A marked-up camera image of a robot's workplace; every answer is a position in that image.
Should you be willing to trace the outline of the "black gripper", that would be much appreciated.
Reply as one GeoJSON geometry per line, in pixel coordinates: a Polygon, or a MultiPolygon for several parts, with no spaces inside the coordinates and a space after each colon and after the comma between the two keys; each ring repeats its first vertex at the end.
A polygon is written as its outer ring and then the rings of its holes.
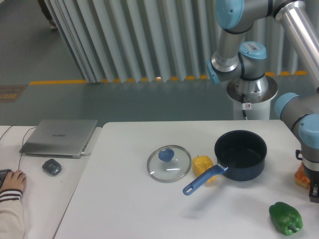
{"type": "Polygon", "coordinates": [[[308,177],[310,183],[308,185],[309,199],[313,203],[319,202],[319,172],[303,166],[304,173],[308,177]]]}

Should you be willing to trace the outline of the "white striped sleeve forearm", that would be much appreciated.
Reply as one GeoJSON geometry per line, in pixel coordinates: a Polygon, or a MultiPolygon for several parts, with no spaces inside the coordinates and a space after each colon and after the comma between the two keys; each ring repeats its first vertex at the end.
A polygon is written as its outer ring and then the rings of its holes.
{"type": "Polygon", "coordinates": [[[6,189],[0,193],[0,238],[22,239],[25,233],[22,191],[6,189]]]}

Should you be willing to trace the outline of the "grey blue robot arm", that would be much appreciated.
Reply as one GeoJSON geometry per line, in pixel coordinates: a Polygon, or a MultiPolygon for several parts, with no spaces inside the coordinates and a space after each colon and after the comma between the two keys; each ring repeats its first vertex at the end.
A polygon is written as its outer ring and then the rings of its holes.
{"type": "Polygon", "coordinates": [[[272,17],[279,23],[308,72],[315,89],[319,87],[319,37],[302,0],[218,0],[215,17],[221,27],[218,46],[207,61],[210,79],[228,81],[227,95],[236,120],[267,120],[270,102],[275,100],[277,116],[301,144],[296,152],[310,180],[309,198],[319,200],[319,96],[300,98],[286,93],[277,97],[276,82],[265,74],[266,48],[243,42],[254,22],[272,17]]]}

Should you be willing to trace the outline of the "person's hand on mouse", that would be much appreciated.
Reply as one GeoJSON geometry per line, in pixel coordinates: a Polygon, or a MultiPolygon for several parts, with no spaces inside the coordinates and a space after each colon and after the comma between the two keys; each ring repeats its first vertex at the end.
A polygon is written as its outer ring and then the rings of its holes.
{"type": "Polygon", "coordinates": [[[26,174],[21,170],[11,171],[6,175],[0,191],[2,192],[5,190],[18,190],[23,192],[25,186],[26,174]]]}

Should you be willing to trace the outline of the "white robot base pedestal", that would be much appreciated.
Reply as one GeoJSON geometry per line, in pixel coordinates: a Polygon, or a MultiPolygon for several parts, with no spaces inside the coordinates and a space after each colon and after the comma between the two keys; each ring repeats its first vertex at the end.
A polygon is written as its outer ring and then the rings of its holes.
{"type": "Polygon", "coordinates": [[[268,120],[278,85],[266,75],[254,81],[236,78],[228,83],[226,91],[232,101],[234,120],[268,120]]]}

